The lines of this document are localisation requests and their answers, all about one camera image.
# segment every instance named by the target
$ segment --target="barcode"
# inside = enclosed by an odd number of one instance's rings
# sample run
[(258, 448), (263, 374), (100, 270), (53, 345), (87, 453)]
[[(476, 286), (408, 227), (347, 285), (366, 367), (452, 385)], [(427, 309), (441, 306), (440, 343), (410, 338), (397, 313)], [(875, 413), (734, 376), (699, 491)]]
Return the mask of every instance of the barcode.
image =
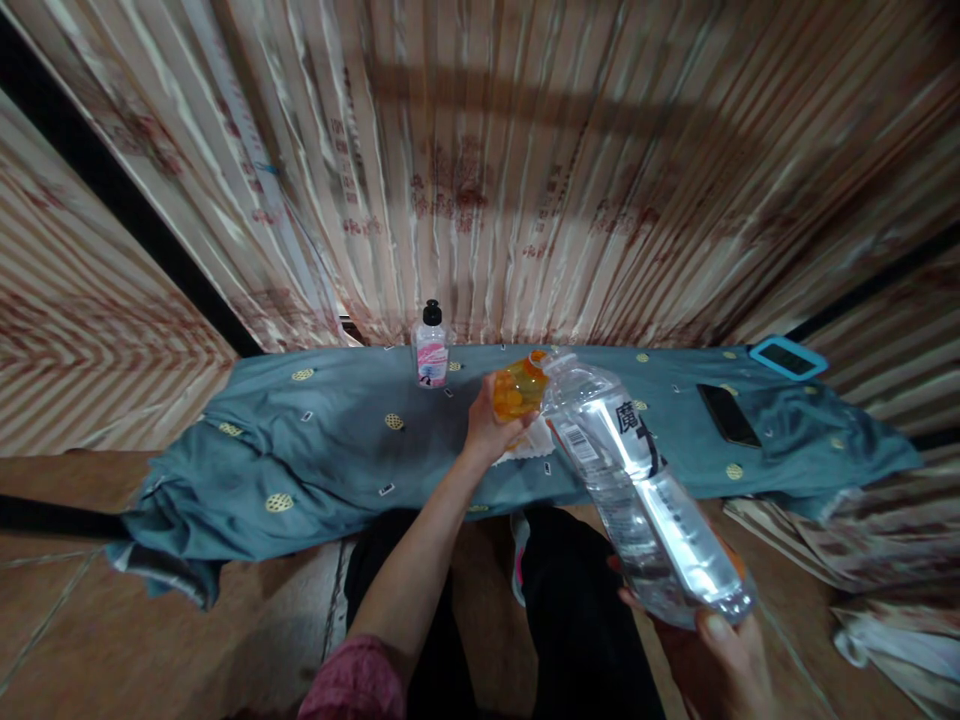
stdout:
[(596, 451), (590, 445), (590, 441), (580, 431), (576, 425), (568, 425), (563, 428), (563, 435), (567, 438), (567, 447), (580, 462), (590, 462), (599, 459)]

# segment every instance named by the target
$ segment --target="cyan device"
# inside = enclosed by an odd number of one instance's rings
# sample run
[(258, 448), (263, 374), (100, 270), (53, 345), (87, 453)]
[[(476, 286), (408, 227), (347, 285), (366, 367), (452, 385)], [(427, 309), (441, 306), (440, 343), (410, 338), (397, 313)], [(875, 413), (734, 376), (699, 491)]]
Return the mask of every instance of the cyan device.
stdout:
[(747, 354), (791, 380), (809, 380), (830, 367), (822, 355), (783, 335), (771, 335), (750, 348)]

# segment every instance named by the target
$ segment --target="smartphone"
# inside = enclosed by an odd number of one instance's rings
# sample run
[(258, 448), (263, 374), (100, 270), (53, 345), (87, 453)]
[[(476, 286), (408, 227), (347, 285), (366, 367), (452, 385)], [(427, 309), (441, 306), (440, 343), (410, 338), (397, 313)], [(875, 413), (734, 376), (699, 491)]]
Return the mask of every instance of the smartphone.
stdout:
[(697, 385), (697, 390), (724, 440), (745, 447), (763, 447), (733, 395), (713, 385)]

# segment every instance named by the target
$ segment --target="hand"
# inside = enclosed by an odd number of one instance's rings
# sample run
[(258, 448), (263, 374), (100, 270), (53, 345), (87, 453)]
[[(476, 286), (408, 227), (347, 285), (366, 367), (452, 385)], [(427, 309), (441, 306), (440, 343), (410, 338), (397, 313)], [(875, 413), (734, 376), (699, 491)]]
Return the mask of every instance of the hand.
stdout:
[(470, 425), (461, 453), (482, 466), (484, 471), (503, 455), (507, 447), (540, 415), (538, 412), (529, 412), (512, 422), (501, 423), (493, 412), (493, 387), (496, 380), (496, 373), (490, 373), (483, 378), (480, 394), (470, 406)]
[[(620, 572), (619, 558), (608, 562)], [(619, 594), (627, 605), (643, 610), (628, 588)], [(650, 619), (691, 720), (777, 717), (760, 623), (754, 615), (733, 628), (720, 615), (701, 608), (695, 633)]]

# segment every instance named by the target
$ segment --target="blue phone case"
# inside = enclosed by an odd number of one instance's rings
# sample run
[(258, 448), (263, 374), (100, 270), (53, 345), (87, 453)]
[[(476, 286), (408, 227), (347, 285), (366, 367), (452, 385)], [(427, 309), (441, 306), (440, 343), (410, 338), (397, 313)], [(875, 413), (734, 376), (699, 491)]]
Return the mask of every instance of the blue phone case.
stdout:
[[(771, 345), (775, 346), (775, 349), (786, 351), (791, 355), (795, 355), (801, 360), (810, 363), (813, 365), (813, 367), (804, 368), (802, 372), (795, 372), (787, 367), (784, 367), (776, 360), (763, 355), (765, 350), (768, 353), (770, 352), (768, 348), (770, 348)], [(795, 343), (793, 340), (788, 340), (782, 335), (771, 335), (770, 337), (765, 338), (760, 343), (750, 348), (747, 354), (761, 365), (766, 365), (768, 368), (776, 370), (778, 373), (790, 378), (791, 380), (809, 380), (814, 375), (819, 375), (828, 367), (830, 367), (830, 363), (827, 362), (823, 355), (819, 355), (813, 352), (813, 350), (808, 350), (803, 345)]]

